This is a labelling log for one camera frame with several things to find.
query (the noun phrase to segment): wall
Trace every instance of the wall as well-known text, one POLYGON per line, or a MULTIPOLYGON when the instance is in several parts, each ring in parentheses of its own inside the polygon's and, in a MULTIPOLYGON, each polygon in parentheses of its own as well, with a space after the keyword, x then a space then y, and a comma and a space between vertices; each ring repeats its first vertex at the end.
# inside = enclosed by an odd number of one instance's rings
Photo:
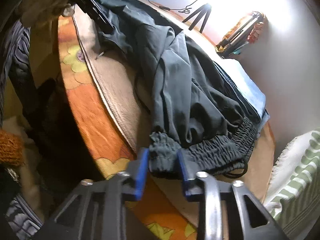
MULTIPOLYGON (((183 8, 194 0, 153 1, 183 8)), ((256 9, 268 17, 263 35, 238 60, 267 97, 276 151, 320 127, 320 26, 303 1, 201 0, 193 9, 205 2, 213 7, 204 33, 215 43, 246 11, 256 9)))

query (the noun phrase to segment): black jacket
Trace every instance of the black jacket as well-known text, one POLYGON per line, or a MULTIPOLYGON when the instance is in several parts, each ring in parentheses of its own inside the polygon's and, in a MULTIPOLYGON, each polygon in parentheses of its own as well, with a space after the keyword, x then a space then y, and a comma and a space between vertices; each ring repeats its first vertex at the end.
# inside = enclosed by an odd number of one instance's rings
POLYGON ((210 173, 244 168, 256 129, 227 96, 215 63, 183 31, 137 0, 96 0, 115 26, 99 32, 102 45, 116 44, 141 69, 153 99, 149 169, 177 173, 176 152, 210 173))

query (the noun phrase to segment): screw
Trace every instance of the screw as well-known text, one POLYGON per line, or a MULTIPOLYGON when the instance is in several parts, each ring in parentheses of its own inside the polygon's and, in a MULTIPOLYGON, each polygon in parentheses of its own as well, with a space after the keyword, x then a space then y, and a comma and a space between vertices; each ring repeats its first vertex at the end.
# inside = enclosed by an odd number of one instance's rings
POLYGON ((93 180, 92 179, 83 179, 83 180, 81 180, 80 184, 82 186, 91 186, 93 184, 93 180))
POLYGON ((243 186, 243 182, 241 180, 235 180, 232 185, 235 187, 242 187, 243 186))
POLYGON ((98 58, 100 58, 103 54, 104 54, 104 51, 101 52, 97 57, 95 57, 95 60, 97 60, 98 58))
POLYGON ((130 176, 130 174, 127 173, 126 171, 119 171, 117 174, 122 177, 129 177, 130 176))
POLYGON ((197 176, 198 178, 206 178, 206 177, 209 176, 209 174, 206 173, 205 171, 198 171, 198 172, 196 173, 196 176, 197 176))

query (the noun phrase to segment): black clip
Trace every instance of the black clip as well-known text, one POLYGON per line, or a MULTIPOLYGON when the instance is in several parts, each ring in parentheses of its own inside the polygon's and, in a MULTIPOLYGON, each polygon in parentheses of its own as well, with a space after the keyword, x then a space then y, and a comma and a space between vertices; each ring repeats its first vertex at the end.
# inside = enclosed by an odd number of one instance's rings
POLYGON ((83 180, 34 235, 34 240, 126 239, 124 201, 141 199, 148 149, 109 180, 83 180))

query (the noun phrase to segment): green striped towel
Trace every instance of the green striped towel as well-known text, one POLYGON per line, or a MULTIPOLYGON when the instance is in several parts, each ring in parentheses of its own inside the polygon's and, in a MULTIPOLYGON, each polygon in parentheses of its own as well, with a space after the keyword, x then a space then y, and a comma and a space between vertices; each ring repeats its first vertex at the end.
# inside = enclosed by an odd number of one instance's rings
POLYGON ((298 136, 273 167, 265 207, 290 237, 320 213, 320 129, 298 136))

